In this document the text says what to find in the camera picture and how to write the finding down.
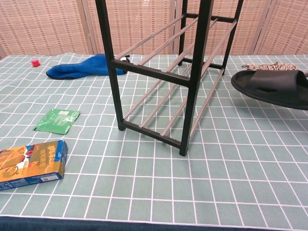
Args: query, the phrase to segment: rack leg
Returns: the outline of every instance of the rack leg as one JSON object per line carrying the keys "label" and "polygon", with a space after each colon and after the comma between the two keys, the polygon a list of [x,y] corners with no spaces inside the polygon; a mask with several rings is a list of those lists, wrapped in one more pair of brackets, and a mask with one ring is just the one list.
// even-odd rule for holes
{"label": "rack leg", "polygon": [[[181,19],[181,29],[183,29],[186,26],[186,13],[187,13],[187,5],[188,0],[183,0],[182,4],[182,15],[184,17]],[[184,41],[185,41],[185,33],[181,34],[180,36],[180,45],[179,45],[179,55],[184,51]]]}
{"label": "rack leg", "polygon": [[105,56],[108,66],[108,73],[111,85],[112,96],[115,104],[115,114],[117,119],[118,128],[120,131],[125,129],[125,125],[123,123],[123,112],[121,105],[121,97],[119,91],[119,84],[117,81],[116,68],[112,65],[112,60],[115,59],[114,51],[111,41],[111,33],[110,33],[110,25],[108,20],[108,12],[106,6],[106,0],[95,0],[98,19],[100,22],[100,28],[102,33],[103,45],[105,50]]}
{"label": "rack leg", "polygon": [[180,146],[180,155],[185,156],[188,151],[190,132],[193,123],[193,115],[195,111],[198,89],[201,80],[201,72],[203,67],[203,59],[205,55],[206,41],[208,37],[209,26],[213,11],[214,0],[200,1],[199,20],[196,30],[195,45],[192,57],[192,70],[190,85],[188,88],[187,103],[185,110],[184,126]]}
{"label": "rack leg", "polygon": [[[237,22],[239,21],[239,18],[240,18],[243,1],[244,0],[238,0],[238,3],[237,3],[235,16],[234,16],[234,19]],[[232,46],[232,43],[233,43],[233,38],[234,38],[234,35],[235,35],[237,25],[238,25],[238,23],[235,25],[235,27],[233,28],[233,30],[231,31],[230,36],[229,36],[228,45],[227,45],[226,52],[225,52],[225,57],[224,57],[223,62],[222,62],[222,68],[224,70],[226,70],[227,61],[228,61],[229,54],[230,54],[230,51],[231,51],[231,46]]]}

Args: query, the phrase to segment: woven wall panel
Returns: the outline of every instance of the woven wall panel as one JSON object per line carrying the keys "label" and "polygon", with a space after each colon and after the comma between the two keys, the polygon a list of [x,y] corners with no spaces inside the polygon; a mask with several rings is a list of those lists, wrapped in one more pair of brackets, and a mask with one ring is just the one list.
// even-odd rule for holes
{"label": "woven wall panel", "polygon": [[0,45],[7,55],[89,53],[74,0],[1,0]]}
{"label": "woven wall panel", "polygon": [[[107,0],[114,53],[118,54],[170,22],[170,0]],[[95,0],[88,1],[98,53],[104,52]],[[169,38],[169,29],[135,49],[149,54]],[[168,47],[160,54],[167,54]]]}
{"label": "woven wall panel", "polygon": [[308,0],[278,0],[258,54],[308,53]]}
{"label": "woven wall panel", "polygon": [[[213,15],[234,17],[237,0],[215,0],[213,7]],[[239,23],[237,25],[236,34],[233,40],[231,48],[231,54],[246,55],[249,53],[252,45],[256,30],[259,25],[260,18],[262,16],[266,0],[245,0]],[[188,1],[188,12],[199,12],[200,0]],[[206,44],[206,54],[210,54],[216,47],[225,31],[228,30],[230,24],[218,22],[209,31],[208,41]],[[189,46],[194,41],[196,25],[194,25],[185,37],[185,47]],[[227,40],[221,47],[219,54],[224,54],[227,46]]]}

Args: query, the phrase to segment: green packet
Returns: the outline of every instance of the green packet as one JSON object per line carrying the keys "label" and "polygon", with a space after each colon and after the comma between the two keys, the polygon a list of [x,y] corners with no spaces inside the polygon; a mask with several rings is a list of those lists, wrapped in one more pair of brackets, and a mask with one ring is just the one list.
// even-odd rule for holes
{"label": "green packet", "polygon": [[51,109],[33,130],[65,135],[79,115],[76,111]]}

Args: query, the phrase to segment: black slipper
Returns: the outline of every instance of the black slipper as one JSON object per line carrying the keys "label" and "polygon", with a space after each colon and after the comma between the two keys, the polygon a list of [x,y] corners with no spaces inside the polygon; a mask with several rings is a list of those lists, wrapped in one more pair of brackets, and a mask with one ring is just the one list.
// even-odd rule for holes
{"label": "black slipper", "polygon": [[308,110],[308,80],[300,70],[240,71],[231,84],[244,95],[282,107]]}

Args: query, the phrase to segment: small red object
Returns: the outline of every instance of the small red object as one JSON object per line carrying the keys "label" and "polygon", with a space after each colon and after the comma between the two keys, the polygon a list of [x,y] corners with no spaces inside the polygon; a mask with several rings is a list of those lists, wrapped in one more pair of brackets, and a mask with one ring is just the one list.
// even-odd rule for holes
{"label": "small red object", "polygon": [[33,60],[31,61],[31,63],[32,63],[32,66],[34,67],[40,66],[39,60]]}

